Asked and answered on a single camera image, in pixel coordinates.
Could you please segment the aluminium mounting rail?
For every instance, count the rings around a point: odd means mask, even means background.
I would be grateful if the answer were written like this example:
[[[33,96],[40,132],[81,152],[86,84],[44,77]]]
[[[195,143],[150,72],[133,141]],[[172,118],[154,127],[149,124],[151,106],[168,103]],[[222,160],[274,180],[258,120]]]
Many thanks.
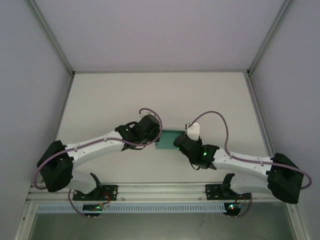
[[[149,203],[149,202],[204,202],[204,201],[235,201],[235,200],[207,200],[205,185],[218,184],[212,183],[151,183],[151,184],[138,184],[138,183],[111,183],[118,185],[118,194],[116,202],[136,202],[136,203]],[[57,192],[48,192],[47,190],[38,190],[31,186],[28,192],[27,201],[37,203],[49,202],[66,202],[68,201],[67,188]],[[266,193],[252,193],[254,202],[280,202],[271,194]]]

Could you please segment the right circuit board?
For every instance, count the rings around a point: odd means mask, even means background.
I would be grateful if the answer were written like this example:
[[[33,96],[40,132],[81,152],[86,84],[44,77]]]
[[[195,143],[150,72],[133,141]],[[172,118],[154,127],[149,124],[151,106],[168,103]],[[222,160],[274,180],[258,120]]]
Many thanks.
[[[238,215],[242,207],[240,203],[224,203],[225,214],[227,215]]]

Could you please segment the circuit board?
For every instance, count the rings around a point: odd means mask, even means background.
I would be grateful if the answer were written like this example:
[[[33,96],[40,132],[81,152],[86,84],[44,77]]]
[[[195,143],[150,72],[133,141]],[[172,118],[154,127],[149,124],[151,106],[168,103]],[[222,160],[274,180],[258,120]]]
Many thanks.
[[[103,204],[84,204],[82,206],[83,212],[101,212],[104,210]]]
[[[225,214],[227,215],[238,215],[242,207],[240,203],[224,203]]]

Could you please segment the aluminium side rail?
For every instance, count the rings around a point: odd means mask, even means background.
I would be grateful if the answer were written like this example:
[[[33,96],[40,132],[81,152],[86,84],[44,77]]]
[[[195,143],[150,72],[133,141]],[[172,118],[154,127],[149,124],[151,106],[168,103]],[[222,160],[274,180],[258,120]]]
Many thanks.
[[[245,72],[244,76],[266,152],[273,157],[276,154],[276,148],[269,125],[267,123],[260,97],[258,95],[258,91],[251,75],[248,72]]]
[[[55,128],[54,128],[54,131],[53,131],[53,137],[51,138],[51,141],[50,141],[50,143],[48,145],[50,145],[52,142],[54,142],[57,139],[57,136],[58,136],[58,133],[59,133],[59,129],[60,129],[60,126],[61,126],[61,123],[62,123],[62,119],[63,119],[63,116],[64,116],[64,112],[65,112],[65,109],[66,109],[66,106],[67,106],[68,98],[69,98],[69,95],[70,95],[70,91],[72,89],[72,85],[73,85],[73,82],[74,82],[75,75],[76,75],[76,72],[74,71],[72,73],[70,81],[69,81],[69,83],[67,85],[67,90],[66,90],[65,94],[63,95],[62,106],[61,106],[61,109],[60,109],[60,111],[58,113],[57,121],[56,121]]]

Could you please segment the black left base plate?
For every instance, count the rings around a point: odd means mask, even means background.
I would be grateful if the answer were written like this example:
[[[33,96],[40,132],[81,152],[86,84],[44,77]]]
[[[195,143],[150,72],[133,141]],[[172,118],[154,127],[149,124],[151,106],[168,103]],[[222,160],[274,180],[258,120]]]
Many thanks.
[[[84,194],[76,191],[73,194],[73,201],[116,201],[118,195],[118,185],[102,185],[92,192]]]

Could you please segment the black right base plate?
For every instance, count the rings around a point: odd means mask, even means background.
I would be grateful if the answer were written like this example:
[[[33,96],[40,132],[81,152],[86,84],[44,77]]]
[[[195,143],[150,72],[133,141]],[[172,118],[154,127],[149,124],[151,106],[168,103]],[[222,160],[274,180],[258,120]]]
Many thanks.
[[[249,193],[236,193],[222,184],[206,184],[205,194],[207,200],[251,200]]]

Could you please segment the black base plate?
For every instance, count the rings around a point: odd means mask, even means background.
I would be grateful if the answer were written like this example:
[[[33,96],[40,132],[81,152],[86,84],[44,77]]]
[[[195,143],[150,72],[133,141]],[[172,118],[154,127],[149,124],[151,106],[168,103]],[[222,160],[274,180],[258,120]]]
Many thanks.
[[[249,193],[236,193],[222,184],[206,184],[205,194],[207,200],[251,200]]]
[[[73,201],[116,201],[118,195],[118,185],[102,185],[92,192],[84,194],[76,191],[73,194]]]

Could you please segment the teal paper box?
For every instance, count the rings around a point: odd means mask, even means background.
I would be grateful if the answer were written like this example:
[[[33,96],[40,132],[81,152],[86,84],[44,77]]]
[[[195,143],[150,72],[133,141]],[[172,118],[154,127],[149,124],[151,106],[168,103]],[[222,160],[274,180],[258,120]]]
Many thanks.
[[[155,148],[157,150],[174,150],[176,147],[174,146],[175,139],[184,134],[183,130],[163,130],[159,139],[155,143]]]

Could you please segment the aluminium frame post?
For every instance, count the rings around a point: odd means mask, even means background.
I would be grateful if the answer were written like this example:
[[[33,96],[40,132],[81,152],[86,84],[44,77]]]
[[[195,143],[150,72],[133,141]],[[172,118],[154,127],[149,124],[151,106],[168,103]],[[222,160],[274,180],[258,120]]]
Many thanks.
[[[258,66],[260,65],[261,61],[263,60],[269,46],[271,45],[272,41],[274,40],[276,34],[278,33],[279,29],[281,28],[286,16],[288,15],[291,7],[295,3],[296,0],[283,0],[272,24],[270,25],[257,53],[255,54],[254,59],[252,60],[249,68],[247,69],[247,74],[251,78],[252,75],[256,72]]]
[[[293,231],[297,240],[308,240],[305,234],[303,222],[299,214],[299,210],[296,204],[286,204],[289,218],[293,227]]]
[[[24,0],[25,4],[29,8],[31,14],[33,15],[34,19],[36,20],[37,24],[39,25],[40,29],[42,30],[44,36],[52,46],[54,52],[56,53],[57,57],[59,58],[60,62],[67,70],[70,76],[75,75],[75,71],[73,70],[71,64],[69,63],[64,51],[62,50],[60,44],[57,41],[53,31],[51,30],[45,16],[43,15],[41,9],[39,8],[36,0]]]
[[[17,229],[13,240],[28,240],[31,234],[32,225],[37,213],[38,204],[33,202],[25,203],[22,214],[18,221]]]

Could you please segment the left circuit board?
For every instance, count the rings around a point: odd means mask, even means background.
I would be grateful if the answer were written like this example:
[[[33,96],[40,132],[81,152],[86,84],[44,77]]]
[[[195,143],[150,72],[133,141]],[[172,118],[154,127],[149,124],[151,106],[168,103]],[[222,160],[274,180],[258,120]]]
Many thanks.
[[[101,212],[104,210],[103,204],[84,204],[82,206],[83,212]]]

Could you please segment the lower aluminium frame post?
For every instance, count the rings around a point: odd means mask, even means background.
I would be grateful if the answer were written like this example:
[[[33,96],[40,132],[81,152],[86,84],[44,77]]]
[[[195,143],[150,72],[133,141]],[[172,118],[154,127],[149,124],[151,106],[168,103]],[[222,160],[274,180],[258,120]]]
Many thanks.
[[[22,214],[18,221],[17,229],[13,240],[28,240],[31,234],[32,225],[37,213],[38,204],[33,202],[25,203]]]
[[[299,210],[296,204],[286,204],[289,218],[293,227],[293,231],[297,240],[308,240],[305,234],[303,222],[299,214]]]

